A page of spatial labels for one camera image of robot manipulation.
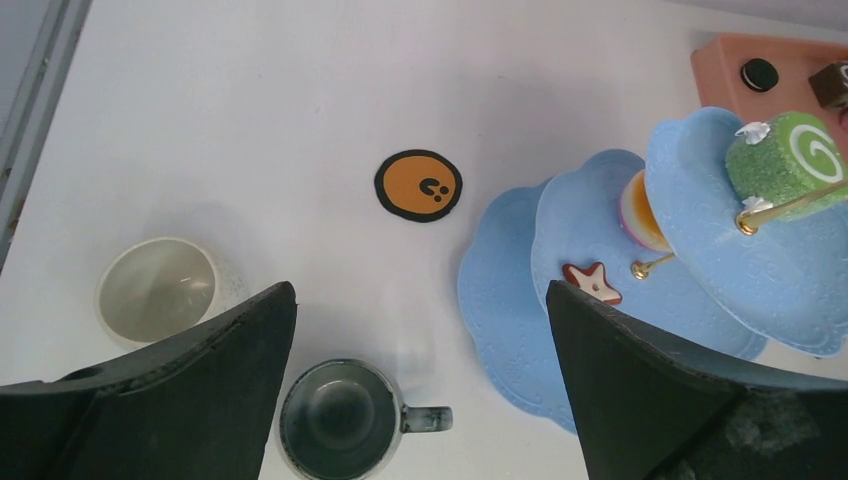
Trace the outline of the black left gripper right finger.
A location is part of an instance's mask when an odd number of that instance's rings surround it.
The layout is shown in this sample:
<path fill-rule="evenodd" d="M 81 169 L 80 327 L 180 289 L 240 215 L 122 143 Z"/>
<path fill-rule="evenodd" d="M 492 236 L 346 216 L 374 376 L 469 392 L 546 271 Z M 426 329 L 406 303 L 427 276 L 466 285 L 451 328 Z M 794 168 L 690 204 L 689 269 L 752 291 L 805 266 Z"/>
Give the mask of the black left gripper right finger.
<path fill-rule="evenodd" d="M 574 285 L 546 294 L 593 479 L 843 479 L 847 384 L 741 360 Z"/>

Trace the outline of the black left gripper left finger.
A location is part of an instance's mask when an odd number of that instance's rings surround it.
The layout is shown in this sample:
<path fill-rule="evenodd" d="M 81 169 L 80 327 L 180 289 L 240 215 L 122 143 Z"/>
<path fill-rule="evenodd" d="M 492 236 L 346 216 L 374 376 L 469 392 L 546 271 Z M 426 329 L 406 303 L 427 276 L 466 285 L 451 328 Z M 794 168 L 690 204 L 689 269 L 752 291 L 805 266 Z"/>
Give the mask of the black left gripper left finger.
<path fill-rule="evenodd" d="M 296 327 L 288 282 L 56 381 L 1 389 L 5 479 L 255 479 Z"/>

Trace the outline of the white star cookie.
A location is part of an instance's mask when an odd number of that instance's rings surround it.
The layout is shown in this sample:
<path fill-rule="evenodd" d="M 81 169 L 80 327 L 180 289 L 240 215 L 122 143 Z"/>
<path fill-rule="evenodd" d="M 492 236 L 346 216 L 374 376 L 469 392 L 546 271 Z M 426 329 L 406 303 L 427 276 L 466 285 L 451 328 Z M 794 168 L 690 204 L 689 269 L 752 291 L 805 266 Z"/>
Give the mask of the white star cookie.
<path fill-rule="evenodd" d="M 623 300 L 621 293 L 608 282 L 602 262 L 594 262 L 586 268 L 566 263 L 562 272 L 567 282 L 601 302 L 618 305 Z"/>

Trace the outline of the blue three-tier cake stand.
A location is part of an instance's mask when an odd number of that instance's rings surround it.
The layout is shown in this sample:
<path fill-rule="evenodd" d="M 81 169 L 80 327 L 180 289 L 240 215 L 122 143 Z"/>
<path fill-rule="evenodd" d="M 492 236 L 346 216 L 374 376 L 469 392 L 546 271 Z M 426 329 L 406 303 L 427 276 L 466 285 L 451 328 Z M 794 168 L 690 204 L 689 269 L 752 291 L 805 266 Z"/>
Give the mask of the blue three-tier cake stand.
<path fill-rule="evenodd" d="M 847 210 L 742 234 L 724 157 L 744 125 L 701 108 L 660 123 L 645 157 L 606 150 L 486 208 L 459 268 L 459 309 L 511 404 L 575 428 L 545 304 L 566 263 L 602 262 L 621 312 L 730 356 L 752 361 L 768 341 L 817 358 L 845 354 Z M 671 253 L 642 247 L 620 224 L 620 196 L 642 169 Z"/>

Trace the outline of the orange round jelly cake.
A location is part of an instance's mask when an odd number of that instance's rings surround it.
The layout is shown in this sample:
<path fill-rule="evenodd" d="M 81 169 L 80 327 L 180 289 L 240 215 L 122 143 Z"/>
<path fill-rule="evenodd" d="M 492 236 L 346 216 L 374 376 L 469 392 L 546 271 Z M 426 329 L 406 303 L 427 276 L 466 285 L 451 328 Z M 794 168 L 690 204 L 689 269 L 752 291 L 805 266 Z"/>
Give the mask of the orange round jelly cake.
<path fill-rule="evenodd" d="M 644 169 L 624 187 L 619 199 L 619 217 L 623 230 L 635 243 L 656 252 L 672 252 L 648 201 Z"/>

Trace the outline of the green swirl roll cake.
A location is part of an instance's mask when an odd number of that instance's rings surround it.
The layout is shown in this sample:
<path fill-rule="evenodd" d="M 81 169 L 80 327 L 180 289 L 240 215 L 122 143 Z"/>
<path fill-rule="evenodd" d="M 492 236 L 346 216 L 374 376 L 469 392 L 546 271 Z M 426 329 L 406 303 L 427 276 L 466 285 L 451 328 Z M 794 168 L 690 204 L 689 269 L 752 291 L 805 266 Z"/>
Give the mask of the green swirl roll cake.
<path fill-rule="evenodd" d="M 790 111 L 750 122 L 735 136 L 725 165 L 746 212 L 782 205 L 847 178 L 835 140 L 811 114 Z"/>

